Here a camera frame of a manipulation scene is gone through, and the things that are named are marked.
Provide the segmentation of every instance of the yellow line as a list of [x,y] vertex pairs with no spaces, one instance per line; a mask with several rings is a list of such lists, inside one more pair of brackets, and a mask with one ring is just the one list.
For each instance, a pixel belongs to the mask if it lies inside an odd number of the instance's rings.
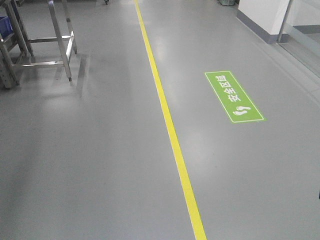
[[174,158],[175,158],[175,162],[178,168],[178,172],[179,172],[179,176],[180,176],[180,181],[181,181],[181,185],[182,185],[182,189],[183,189],[183,193],[184,193],[184,198],[185,198],[185,202],[188,208],[188,212],[189,212],[189,216],[190,216],[190,220],[191,220],[191,224],[193,227],[193,232],[194,232],[194,236],[196,240],[207,240],[206,237],[206,233],[205,233],[205,229],[201,220],[201,216],[199,213],[199,209],[197,206],[197,202],[196,202],[196,198],[195,198],[195,194],[194,191],[192,189],[191,186],[191,182],[189,179],[189,175],[188,175],[188,171],[186,168],[186,164],[185,164],[185,160],[184,157],[182,155],[182,151],[180,148],[180,144],[178,141],[178,136],[175,130],[175,126],[170,114],[170,110],[169,110],[169,106],[167,103],[167,99],[165,96],[165,92],[164,89],[162,87],[162,83],[161,83],[161,79],[159,76],[159,72],[157,69],[157,65],[156,65],[156,61],[154,58],[154,55],[152,53],[152,49],[151,49],[151,45],[148,39],[148,35],[147,35],[147,31],[145,28],[145,24],[144,24],[144,20],[142,18],[141,15],[141,11],[140,11],[140,7],[139,7],[139,2],[138,0],[134,0],[135,2],[135,9],[138,15],[138,19],[139,19],[139,23],[140,23],[140,27],[141,27],[141,31],[142,31],[142,35],[143,35],[143,39],[144,39],[144,44],[145,44],[145,48],[149,57],[149,61],[150,61],[150,65],[151,65],[151,69],[152,69],[152,73],[153,73],[153,77],[154,77],[154,81],[155,81],[155,85],[156,85],[156,89],[158,92],[158,96],[160,99],[160,103],[161,103],[161,108],[162,108],[162,112],[163,112],[163,116],[164,116],[164,120],[165,120],[165,124],[168,130],[168,134],[170,137],[170,141],[171,141],[171,146],[172,146],[172,150],[173,150],[173,154],[174,154]]

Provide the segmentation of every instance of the blue bin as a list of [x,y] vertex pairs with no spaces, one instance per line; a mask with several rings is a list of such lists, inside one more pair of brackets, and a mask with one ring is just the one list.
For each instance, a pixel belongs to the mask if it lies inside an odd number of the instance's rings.
[[0,34],[2,38],[6,38],[8,35],[13,33],[10,19],[7,16],[0,16]]

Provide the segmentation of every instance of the safety passage sign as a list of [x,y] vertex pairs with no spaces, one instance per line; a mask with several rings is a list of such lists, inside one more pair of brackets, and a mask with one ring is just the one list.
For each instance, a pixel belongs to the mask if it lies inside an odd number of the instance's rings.
[[206,72],[205,75],[231,122],[266,120],[230,71]]

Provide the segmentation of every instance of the white wall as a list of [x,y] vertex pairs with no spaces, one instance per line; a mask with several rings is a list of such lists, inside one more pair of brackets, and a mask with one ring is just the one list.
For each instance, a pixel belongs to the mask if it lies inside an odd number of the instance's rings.
[[278,35],[289,0],[240,0],[239,10],[270,35]]

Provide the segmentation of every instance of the metal frame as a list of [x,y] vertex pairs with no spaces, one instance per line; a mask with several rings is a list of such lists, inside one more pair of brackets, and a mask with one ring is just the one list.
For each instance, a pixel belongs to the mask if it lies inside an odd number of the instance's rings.
[[[66,76],[69,81],[72,81],[72,74],[70,69],[70,58],[72,50],[77,54],[77,45],[75,40],[75,34],[70,19],[70,13],[67,6],[67,0],[61,0],[65,19],[69,35],[62,36],[59,23],[57,20],[54,0],[47,0],[55,37],[41,37],[35,39],[29,39],[23,21],[20,17],[17,3],[15,0],[0,0],[0,7],[5,8],[8,17],[10,18],[13,34],[3,39],[0,35],[0,51],[3,56],[0,60],[0,77],[6,88],[11,88],[14,83],[19,84],[19,80],[15,75],[15,70],[24,68],[56,68],[64,67]],[[65,47],[64,41],[68,41],[67,47]],[[61,60],[59,61],[47,61],[47,62],[34,62],[34,63],[20,63],[23,56],[26,56],[28,52],[33,56],[33,48],[31,43],[49,43],[57,42],[60,50]],[[20,48],[20,56],[18,60],[13,63],[9,55],[9,51],[18,44]]]
[[287,23],[287,20],[288,20],[288,16],[289,16],[289,13],[290,13],[290,9],[292,7],[293,2],[294,2],[294,0],[289,0],[288,7],[286,8],[285,15],[284,15],[284,18],[283,18],[283,22],[282,22],[282,25],[281,25],[281,28],[280,28],[280,32],[279,32],[279,35],[278,35],[278,38],[277,38],[277,42],[278,43],[281,43],[281,39],[282,39],[282,36],[284,34],[284,29],[285,29],[285,26],[286,26],[286,23]]

